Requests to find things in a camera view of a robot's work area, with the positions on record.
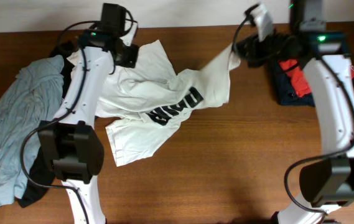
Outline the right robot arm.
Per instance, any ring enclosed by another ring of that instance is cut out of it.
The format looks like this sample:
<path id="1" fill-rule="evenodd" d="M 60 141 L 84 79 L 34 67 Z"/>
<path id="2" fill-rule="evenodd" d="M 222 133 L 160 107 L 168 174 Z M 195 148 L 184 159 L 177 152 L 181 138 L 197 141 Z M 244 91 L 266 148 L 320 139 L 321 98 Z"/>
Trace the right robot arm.
<path id="1" fill-rule="evenodd" d="M 322 153 L 296 162 L 297 196 L 276 212 L 272 223 L 326 223 L 327 216 L 354 202 L 354 87 L 345 34 L 329 31 L 321 1 L 291 1 L 290 33 L 279 34 L 264 4 L 245 11 L 257 28 L 233 50 L 249 67 L 270 60 L 297 60 L 308 81 L 320 125 Z"/>

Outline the white t-shirt black print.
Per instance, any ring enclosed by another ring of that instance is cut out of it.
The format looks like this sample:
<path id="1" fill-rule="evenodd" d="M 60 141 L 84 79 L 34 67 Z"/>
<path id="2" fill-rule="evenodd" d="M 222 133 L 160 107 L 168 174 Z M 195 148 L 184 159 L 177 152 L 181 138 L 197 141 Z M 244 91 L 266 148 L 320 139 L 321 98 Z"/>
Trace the white t-shirt black print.
<path id="1" fill-rule="evenodd" d="M 239 65 L 229 45 L 201 70 L 175 73 L 159 40 L 141 46 L 135 68 L 112 70 L 96 104 L 97 117 L 116 118 L 106 127 L 115 164 L 153 156 L 192 111 L 227 103 Z"/>

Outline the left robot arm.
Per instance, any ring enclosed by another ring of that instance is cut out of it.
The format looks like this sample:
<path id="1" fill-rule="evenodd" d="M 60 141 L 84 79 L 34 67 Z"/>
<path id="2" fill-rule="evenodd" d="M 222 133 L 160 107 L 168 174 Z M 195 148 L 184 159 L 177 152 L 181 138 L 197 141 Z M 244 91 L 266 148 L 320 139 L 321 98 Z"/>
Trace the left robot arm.
<path id="1" fill-rule="evenodd" d="M 65 99 L 38 137 L 44 161 L 68 193 L 75 223 L 106 223 L 98 192 L 104 148 L 95 133 L 95 111 L 105 80 L 116 67 L 133 68 L 137 21 L 118 4 L 105 3 L 101 18 L 78 37 L 79 57 Z"/>

